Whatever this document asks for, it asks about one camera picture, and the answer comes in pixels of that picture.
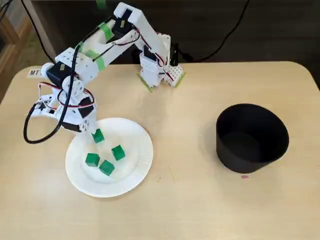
label sticker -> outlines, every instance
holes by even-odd
[[[30,69],[27,75],[27,78],[30,79],[30,78],[44,78],[44,77],[41,75],[41,69]]]

green tape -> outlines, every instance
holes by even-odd
[[[78,43],[78,45],[80,45],[79,53],[81,53],[81,52],[82,52],[82,48],[83,48],[83,46],[84,46],[84,42],[81,41],[81,42]]]
[[[99,9],[107,9],[107,1],[106,0],[95,0],[96,5]]]
[[[181,77],[180,77],[180,80],[177,82],[177,84],[175,85],[175,88],[179,87],[179,85],[181,84],[182,80],[184,79],[185,75],[187,73],[185,72]]]
[[[100,28],[102,31],[104,31],[104,34],[105,34],[105,39],[107,41],[109,41],[113,36],[114,34],[112,33],[111,29],[108,27],[108,25],[106,23],[101,23],[98,28]]]
[[[140,78],[141,82],[143,83],[143,85],[146,86],[146,88],[149,90],[149,92],[152,93],[151,88],[150,88],[149,85],[146,83],[146,81],[142,78],[142,76],[140,76],[139,73],[137,73],[136,75]]]
[[[96,57],[99,56],[98,53],[92,51],[92,50],[88,50],[84,53],[84,55],[86,55],[87,57],[91,58],[91,59],[94,59]],[[96,60],[95,60],[96,64],[98,65],[98,69],[99,71],[101,72],[103,69],[105,69],[105,61],[104,59],[102,58],[102,56],[98,57]]]

wire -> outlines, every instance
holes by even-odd
[[[190,63],[199,63],[199,62],[203,62],[205,60],[208,60],[210,58],[212,58],[215,54],[217,54],[221,49],[222,47],[224,46],[225,42],[227,41],[227,39],[237,30],[237,28],[239,27],[242,19],[244,18],[244,15],[246,13],[246,10],[248,8],[248,5],[250,3],[250,0],[247,0],[244,7],[243,7],[243,10],[241,12],[241,15],[237,21],[237,23],[235,24],[235,26],[232,28],[232,30],[230,32],[227,33],[227,35],[224,37],[224,39],[222,40],[222,42],[220,43],[220,45],[218,46],[218,48],[211,54],[209,54],[208,56],[205,56],[203,58],[200,58],[200,59],[197,59],[197,60],[194,60],[194,58],[188,54],[188,53],[184,53],[182,52],[180,49],[178,50],[179,53],[181,54],[181,56],[187,61],[187,62],[190,62]]]
[[[126,42],[126,43],[117,43],[117,44],[115,44],[115,45],[116,45],[116,46],[125,46],[125,45],[132,44],[132,43],[138,41],[141,34],[140,34],[139,31],[137,31],[137,32],[138,32],[139,36],[138,36],[135,40],[132,40],[132,41],[129,41],[129,42]]]
[[[50,106],[48,106],[48,105],[45,103],[45,101],[42,99],[42,96],[41,96],[41,94],[40,94],[40,86],[41,86],[41,85],[44,85],[44,86],[47,86],[47,87],[51,87],[51,88],[60,90],[60,92],[59,92],[58,95],[57,95],[57,101],[58,101],[62,106],[65,105],[64,103],[62,103],[62,102],[60,101],[60,94],[63,92],[63,90],[62,90],[60,87],[57,87],[56,85],[53,85],[53,84],[51,84],[51,83],[42,81],[42,82],[40,82],[40,83],[38,84],[38,89],[39,89],[39,92],[38,92],[38,93],[39,93],[39,98],[40,98],[40,100],[42,101],[42,103],[43,103],[47,108],[56,110],[55,107],[50,107]],[[95,103],[95,97],[94,97],[94,95],[93,95],[88,89],[86,89],[86,88],[83,90],[83,92],[86,93],[86,94],[88,94],[88,95],[92,98],[92,102],[91,102],[90,104],[86,104],[86,105],[68,105],[68,108],[78,108],[78,109],[82,109],[82,108],[87,108],[87,107],[90,107],[90,106],[94,105],[94,103]]]
[[[4,8],[5,8],[5,9],[4,9],[4,12],[3,12],[2,16],[0,17],[0,22],[1,22],[2,19],[5,17],[5,15],[6,15],[8,9],[9,9],[9,7],[10,7],[10,4],[12,3],[12,1],[13,1],[13,0],[9,0],[9,1],[7,1],[5,4],[2,5],[2,7],[1,7],[1,9],[0,9],[0,13],[3,11]]]
[[[128,45],[128,44],[132,44],[136,41],[139,40],[140,38],[140,32],[137,31],[139,33],[139,36],[135,39],[135,40],[132,40],[132,41],[129,41],[129,42],[125,42],[125,43],[116,43],[116,44],[113,44],[111,47],[109,47],[107,50],[103,51],[102,53],[100,53],[98,56],[96,56],[94,59],[92,59],[92,61],[96,61],[98,58],[100,58],[102,55],[104,55],[106,52],[108,52],[110,49],[112,49],[114,46],[125,46],[125,45]]]
[[[37,30],[36,24],[35,24],[34,20],[32,19],[32,17],[31,17],[31,15],[30,15],[30,13],[29,13],[29,11],[28,11],[28,9],[27,9],[24,1],[23,1],[23,0],[20,0],[20,1],[21,1],[21,3],[22,3],[22,6],[23,6],[24,10],[26,11],[26,13],[28,14],[28,16],[29,16],[29,18],[30,18],[30,20],[31,20],[31,23],[32,23],[33,28],[34,28],[34,30],[35,30],[35,32],[36,32],[36,35],[38,36],[38,39],[39,39],[39,41],[40,41],[42,50],[44,51],[44,53],[45,53],[45,55],[48,57],[48,59],[50,59],[50,61],[51,61],[52,63],[55,63],[55,61],[50,57],[50,55],[49,55],[48,52],[46,51],[45,46],[44,46],[44,44],[43,44],[43,42],[42,42],[42,40],[41,40],[40,34],[39,34],[38,30]]]
[[[60,101],[60,94],[61,94],[62,92],[63,92],[63,90],[61,90],[61,91],[58,93],[58,96],[57,96],[56,98],[57,98],[58,102],[59,102],[62,106],[64,106],[65,104]],[[94,98],[93,94],[92,94],[89,90],[87,90],[87,89],[84,89],[84,92],[85,92],[86,94],[89,94],[89,95],[91,96],[92,102],[89,103],[89,104],[86,104],[86,105],[68,105],[68,108],[83,109],[83,108],[87,108],[87,107],[90,107],[90,106],[94,105],[94,104],[95,104],[95,98]]]
[[[40,83],[38,84],[38,95],[39,95],[39,99],[41,100],[41,102],[42,102],[47,108],[56,110],[56,109],[57,109],[56,107],[51,107],[51,106],[47,105],[47,103],[43,100],[42,95],[41,95],[41,85],[42,85],[42,83],[40,82]]]
[[[106,52],[108,52],[110,49],[112,49],[115,45],[112,45],[111,47],[109,47],[107,50],[103,51],[102,53],[100,53],[98,56],[96,56],[94,59],[92,59],[92,62],[94,62],[95,60],[97,60],[98,58],[100,58],[102,55],[104,55]]]
[[[24,121],[24,126],[23,126],[23,138],[28,144],[39,144],[39,143],[42,143],[42,142],[48,140],[53,135],[55,135],[57,133],[57,131],[60,129],[60,127],[62,126],[62,123],[64,122],[64,119],[65,119],[65,116],[66,116],[66,113],[67,113],[67,109],[68,109],[68,105],[69,105],[69,102],[70,102],[70,98],[71,98],[71,92],[72,92],[72,87],[73,87],[74,78],[75,78],[76,60],[77,60],[77,55],[78,55],[79,49],[80,49],[80,45],[77,45],[75,47],[75,50],[74,50],[73,59],[72,59],[72,66],[71,66],[70,86],[69,86],[69,89],[68,89],[68,95],[66,97],[65,105],[63,106],[61,117],[60,117],[57,125],[52,130],[52,132],[50,132],[47,136],[44,136],[44,137],[42,137],[40,139],[37,139],[37,140],[28,139],[28,133],[27,133],[28,124],[29,124],[30,117],[31,117],[33,111],[35,110],[36,105],[37,105],[37,103],[35,103],[31,107],[29,113],[27,114],[27,116],[25,118],[25,121]]]
[[[136,30],[138,31],[139,37],[141,37],[141,39],[143,40],[144,44],[149,48],[149,50],[151,50],[150,45],[147,43],[147,41],[144,39],[144,37],[140,34],[140,31],[139,31],[138,29],[136,29]],[[159,66],[160,68],[164,68],[165,65],[168,63],[168,58],[166,58],[166,60],[164,61],[164,60],[162,59],[162,57],[161,57],[159,54],[157,54],[156,52],[154,53],[154,55],[155,55],[156,58],[157,58],[157,64],[158,64],[158,66]],[[170,73],[166,72],[164,69],[162,69],[162,70],[163,70],[164,73],[171,79],[171,81],[174,82],[174,79],[173,79],[173,77],[170,75]]]

floor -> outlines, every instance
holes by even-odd
[[[7,73],[5,79],[1,79],[0,86],[0,103],[6,94],[6,91],[13,79],[13,77],[22,69],[30,66],[41,66],[48,63],[49,59],[45,55],[37,34],[35,31],[30,32],[30,36],[25,43],[25,46],[19,56],[16,63],[12,66],[11,70]]]
[[[43,65],[50,62],[45,55],[36,32],[32,31],[25,44],[24,49],[21,51],[18,60],[13,68],[13,72],[16,74],[20,70],[36,65]]]

red wire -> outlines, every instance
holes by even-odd
[[[141,39],[143,40],[144,44],[151,50],[150,45],[147,43],[147,41],[146,41],[146,40],[144,39],[144,37],[141,35],[140,31],[139,31],[138,29],[136,29],[136,30],[137,30],[138,33],[140,34]],[[155,56],[158,58],[158,62],[157,62],[158,66],[159,66],[160,68],[163,68],[163,67],[168,63],[168,57],[167,57],[167,58],[165,59],[165,61],[164,61],[159,54],[157,54],[156,52],[155,52],[154,54],[155,54]],[[163,70],[163,71],[164,71],[164,73],[171,79],[171,81],[174,82],[174,79],[171,77],[170,73],[166,72],[165,70]]]
[[[46,85],[46,86],[48,86],[48,87],[52,87],[52,88],[54,88],[54,89],[61,90],[61,88],[59,88],[59,87],[57,87],[56,85],[53,85],[53,84],[51,84],[51,83],[48,83],[48,82],[42,81],[42,82],[40,82],[40,84]],[[86,107],[92,106],[92,105],[95,103],[95,98],[94,98],[93,94],[92,94],[88,89],[86,89],[86,88],[85,88],[83,91],[84,91],[85,93],[89,94],[89,95],[92,97],[93,101],[92,101],[90,104],[86,104],[86,105],[68,105],[68,108],[86,108]],[[59,100],[59,96],[60,96],[61,92],[62,92],[62,91],[59,92],[59,94],[58,94],[58,96],[57,96],[57,100],[58,100],[58,102],[59,102],[62,106],[64,106],[65,104],[62,103],[62,102]]]

